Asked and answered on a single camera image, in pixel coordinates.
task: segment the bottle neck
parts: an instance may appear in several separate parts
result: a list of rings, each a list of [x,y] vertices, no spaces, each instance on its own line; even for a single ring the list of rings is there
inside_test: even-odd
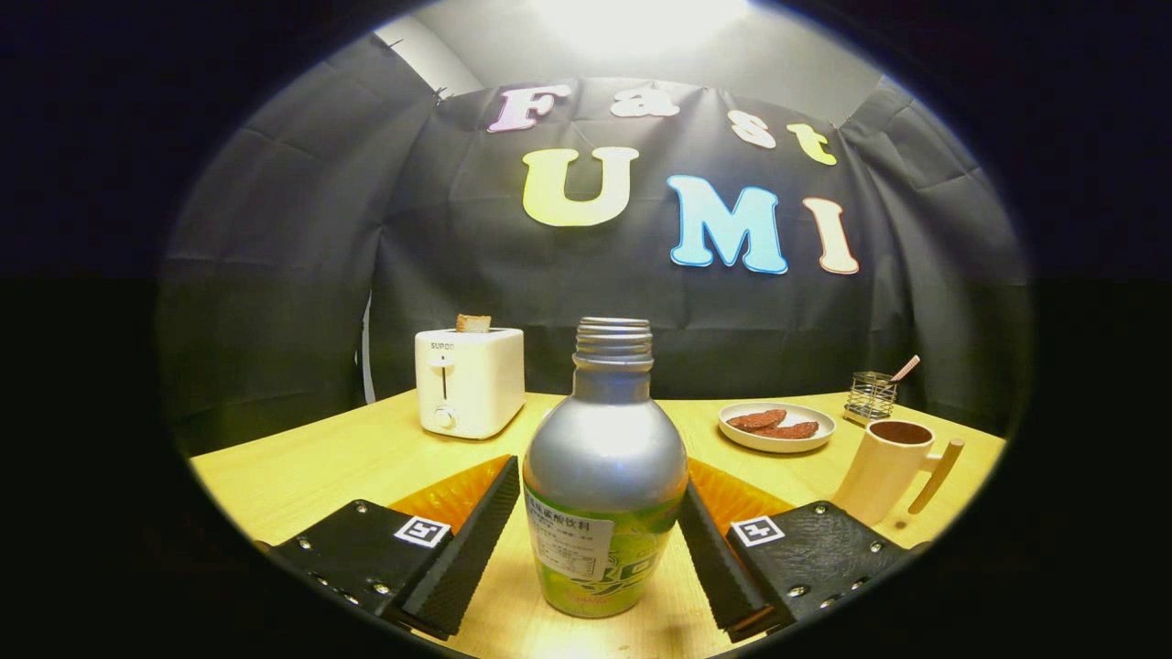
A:
[[[649,371],[612,371],[579,365],[574,369],[575,399],[601,403],[632,403],[650,400]]]

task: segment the plate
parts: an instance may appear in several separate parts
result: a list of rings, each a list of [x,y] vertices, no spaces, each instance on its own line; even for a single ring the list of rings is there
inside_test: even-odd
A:
[[[786,412],[785,420],[781,423],[783,428],[805,421],[817,421],[818,432],[815,433],[812,437],[805,440],[782,440],[777,437],[754,435],[752,433],[745,433],[744,430],[737,430],[728,423],[729,419],[744,416],[745,414],[768,412],[770,409],[784,409]],[[803,453],[813,450],[829,442],[830,436],[834,434],[836,428],[834,420],[817,409],[810,409],[809,407],[785,402],[738,402],[736,405],[730,405],[721,410],[720,426],[724,436],[734,442],[751,449],[769,453]]]

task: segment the mug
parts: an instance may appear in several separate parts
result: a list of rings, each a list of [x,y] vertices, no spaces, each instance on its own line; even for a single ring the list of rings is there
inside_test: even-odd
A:
[[[884,419],[867,423],[854,461],[831,501],[872,526],[883,521],[915,474],[924,470],[932,477],[907,511],[914,515],[924,510],[965,447],[963,440],[952,440],[942,454],[932,455],[934,440],[929,428],[911,421]]]

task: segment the letter m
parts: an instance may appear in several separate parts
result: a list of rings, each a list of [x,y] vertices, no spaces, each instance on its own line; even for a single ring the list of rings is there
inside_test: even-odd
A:
[[[680,244],[672,250],[672,260],[680,265],[710,265],[713,252],[704,246],[707,231],[724,265],[736,263],[748,238],[749,247],[742,260],[745,267],[771,274],[789,270],[774,222],[777,195],[745,188],[729,212],[713,185],[699,176],[670,176],[667,184],[680,195]]]

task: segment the toaster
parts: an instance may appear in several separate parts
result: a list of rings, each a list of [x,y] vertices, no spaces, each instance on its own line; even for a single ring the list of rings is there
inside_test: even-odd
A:
[[[415,335],[415,390],[425,430],[484,440],[525,405],[520,330],[432,330]]]

